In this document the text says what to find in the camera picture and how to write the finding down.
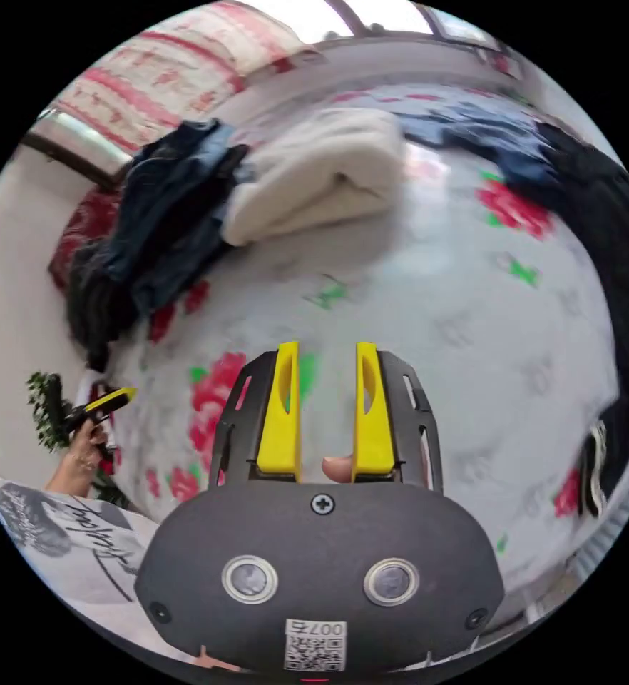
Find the white wall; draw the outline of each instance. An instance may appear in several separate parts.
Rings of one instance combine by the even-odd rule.
[[[37,370],[57,372],[72,395],[83,368],[46,266],[92,185],[28,148],[0,175],[0,476],[34,487],[51,476],[56,456],[37,444],[25,382]]]
[[[586,143],[594,145],[605,155],[622,164],[614,148],[581,105],[557,81],[533,62],[522,56],[519,56],[519,60],[523,73],[522,94],[541,112],[561,119]]]

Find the pillow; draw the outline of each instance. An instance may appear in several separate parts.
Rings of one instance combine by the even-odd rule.
[[[116,191],[94,188],[77,205],[48,264],[48,272],[63,294],[67,292],[74,253],[85,243],[112,233],[121,199],[121,188]]]

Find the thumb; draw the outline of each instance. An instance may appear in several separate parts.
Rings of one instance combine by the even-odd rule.
[[[322,460],[324,475],[336,483],[350,483],[352,479],[351,457],[325,457]]]
[[[85,445],[91,441],[91,433],[96,425],[91,419],[87,419],[76,431],[72,442],[75,445]]]

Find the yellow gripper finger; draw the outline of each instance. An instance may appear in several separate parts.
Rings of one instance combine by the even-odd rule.
[[[369,398],[369,407],[364,406],[365,391]],[[391,424],[377,346],[369,342],[359,342],[352,481],[355,482],[360,475],[390,474],[394,466]]]
[[[277,351],[257,468],[300,481],[300,374],[295,341],[279,345]]]

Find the finger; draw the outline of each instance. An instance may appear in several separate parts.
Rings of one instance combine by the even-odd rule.
[[[91,437],[91,433],[93,433],[93,429],[96,427],[96,424],[91,420],[87,419],[79,428],[79,430],[76,433],[76,438],[89,438]]]
[[[91,433],[89,441],[92,445],[102,445],[104,442],[108,441],[108,434],[103,430],[102,426],[96,426]]]
[[[241,670],[238,666],[234,666],[233,664],[227,664],[226,661],[218,661],[217,659],[213,659],[211,656],[208,656],[205,647],[203,647],[200,650],[200,656],[193,663],[196,666],[203,666],[206,669],[219,667],[221,669],[226,669],[227,671]]]
[[[352,479],[351,457],[325,457],[322,460],[324,475],[336,483],[350,483]]]

